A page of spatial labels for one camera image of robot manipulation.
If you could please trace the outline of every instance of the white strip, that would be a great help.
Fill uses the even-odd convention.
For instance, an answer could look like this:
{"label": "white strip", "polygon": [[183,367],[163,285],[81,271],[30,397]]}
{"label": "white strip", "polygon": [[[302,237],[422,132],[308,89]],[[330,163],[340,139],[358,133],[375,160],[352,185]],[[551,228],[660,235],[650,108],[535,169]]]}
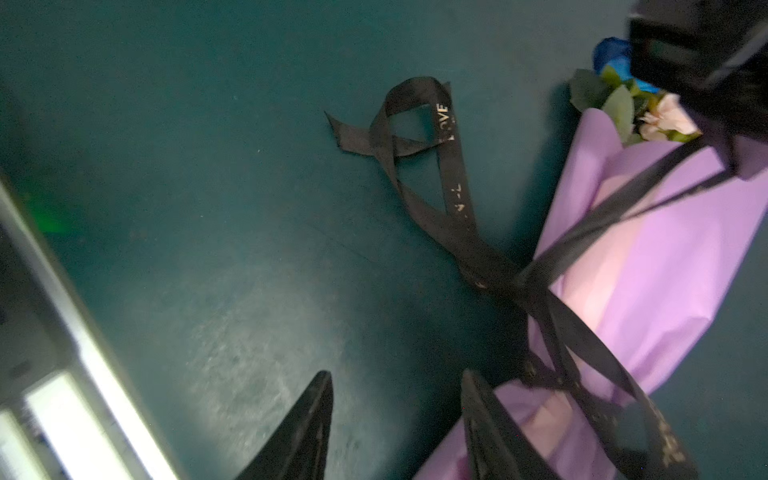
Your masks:
{"label": "white strip", "polygon": [[70,373],[59,373],[26,400],[69,478],[132,480]]}
{"label": "white strip", "polygon": [[0,470],[8,480],[51,480],[8,410],[0,412]]}
{"label": "white strip", "polygon": [[41,248],[5,185],[0,184],[0,222],[7,229],[19,254],[35,273],[78,346],[80,360],[93,380],[115,421],[153,480],[178,480],[168,460],[139,416],[128,394],[101,353],[88,330],[83,313],[73,300],[51,258]]}

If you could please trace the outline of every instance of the flower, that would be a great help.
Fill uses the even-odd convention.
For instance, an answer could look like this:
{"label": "flower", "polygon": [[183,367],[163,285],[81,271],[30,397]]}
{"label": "flower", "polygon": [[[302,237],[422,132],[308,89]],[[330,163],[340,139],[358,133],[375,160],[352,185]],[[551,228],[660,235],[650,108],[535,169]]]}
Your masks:
{"label": "flower", "polygon": [[693,120],[680,106],[680,95],[666,94],[655,108],[651,108],[641,117],[645,122],[640,126],[640,135],[645,140],[666,140],[663,131],[676,130],[683,135],[699,131]]}
{"label": "flower", "polygon": [[[610,65],[619,74],[622,81],[627,81],[632,78],[632,74],[629,72],[629,59],[632,55],[632,45],[626,40],[621,38],[610,37],[604,38],[603,41],[598,43],[598,46],[594,48],[592,52],[592,66],[594,67],[594,73],[600,74],[606,65]],[[637,80],[637,86],[644,91],[648,91],[655,94],[659,91],[657,87]]]}

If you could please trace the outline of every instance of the blue rose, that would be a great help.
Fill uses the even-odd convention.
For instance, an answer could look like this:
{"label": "blue rose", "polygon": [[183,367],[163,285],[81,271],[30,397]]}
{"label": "blue rose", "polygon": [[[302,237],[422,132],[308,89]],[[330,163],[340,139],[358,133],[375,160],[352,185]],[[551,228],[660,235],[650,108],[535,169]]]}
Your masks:
{"label": "blue rose", "polygon": [[[632,78],[629,72],[629,59],[631,55],[632,45],[628,41],[616,37],[604,38],[592,52],[594,72],[599,75],[603,68],[605,68],[605,65],[610,65],[619,74],[622,81],[629,80]],[[641,90],[649,91],[652,94],[659,91],[658,87],[654,87],[642,80],[637,80],[637,86]]]}

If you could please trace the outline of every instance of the black ribbon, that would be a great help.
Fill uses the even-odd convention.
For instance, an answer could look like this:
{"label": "black ribbon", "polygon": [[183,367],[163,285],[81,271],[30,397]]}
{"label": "black ribbon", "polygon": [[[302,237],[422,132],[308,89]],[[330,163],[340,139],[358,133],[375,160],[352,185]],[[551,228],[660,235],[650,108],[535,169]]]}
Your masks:
{"label": "black ribbon", "polygon": [[[428,105],[432,113],[435,140],[423,142],[393,136],[389,117],[423,105]],[[447,84],[432,77],[417,77],[397,85],[386,95],[368,130],[344,124],[330,115],[328,120],[342,150],[373,156],[379,161],[410,217],[456,258],[462,275],[471,285],[514,300],[535,319],[554,370],[529,351],[522,377],[524,383],[567,391],[594,429],[608,458],[630,480],[698,477],[690,455],[658,408],[613,353],[549,290],[549,286],[612,225],[732,178],[732,171],[724,171],[641,212],[626,215],[677,165],[707,146],[702,137],[681,145],[640,172],[566,231],[536,260],[520,269],[478,235],[458,124]],[[399,159],[431,148],[437,151],[447,213],[427,204],[397,178]],[[637,400],[644,418],[646,452],[624,449],[617,444],[617,415],[621,409],[582,387],[581,374],[571,352]],[[524,435],[519,438],[515,454],[519,458],[531,458],[531,452],[535,454],[535,450]],[[527,462],[521,473],[525,474],[523,478],[531,480],[555,478],[540,457],[536,462]]]}

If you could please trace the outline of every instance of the teal surface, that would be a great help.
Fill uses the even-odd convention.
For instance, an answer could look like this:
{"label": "teal surface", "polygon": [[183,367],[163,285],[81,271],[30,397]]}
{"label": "teal surface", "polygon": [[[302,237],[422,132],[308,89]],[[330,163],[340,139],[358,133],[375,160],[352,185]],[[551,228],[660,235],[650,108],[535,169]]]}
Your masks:
{"label": "teal surface", "polygon": [[[521,338],[323,111],[366,125],[401,80],[451,81],[481,234],[524,263],[564,82],[629,4],[4,0],[0,162],[190,478],[234,477],[318,369],[327,478],[407,478],[462,369],[509,378]],[[402,177],[441,203],[428,157]],[[768,472],[766,239],[657,396],[704,478]]]}

